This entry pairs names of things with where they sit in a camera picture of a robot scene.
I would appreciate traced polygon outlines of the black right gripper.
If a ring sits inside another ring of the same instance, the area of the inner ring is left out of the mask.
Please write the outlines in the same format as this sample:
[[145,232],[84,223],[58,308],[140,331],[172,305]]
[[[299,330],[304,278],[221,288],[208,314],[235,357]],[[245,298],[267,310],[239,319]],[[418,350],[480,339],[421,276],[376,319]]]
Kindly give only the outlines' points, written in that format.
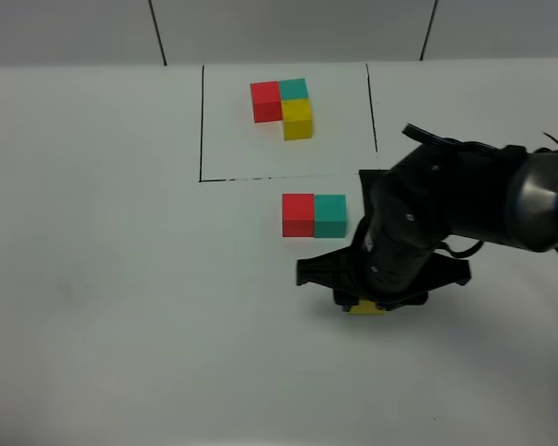
[[396,243],[375,232],[368,217],[360,221],[350,246],[300,259],[296,266],[296,285],[314,283],[330,289],[343,310],[360,300],[384,310],[421,306],[429,292],[449,284],[463,286],[471,278],[467,260]]

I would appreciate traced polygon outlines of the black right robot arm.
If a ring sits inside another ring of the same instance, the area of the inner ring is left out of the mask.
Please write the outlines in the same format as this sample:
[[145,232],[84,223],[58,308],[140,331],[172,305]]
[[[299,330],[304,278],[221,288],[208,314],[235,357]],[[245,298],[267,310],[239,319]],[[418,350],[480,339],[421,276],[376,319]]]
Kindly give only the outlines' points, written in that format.
[[471,279],[450,236],[542,253],[558,247],[558,151],[423,144],[388,170],[360,172],[365,214],[352,243],[301,259],[296,282],[330,289],[351,311],[421,306]]

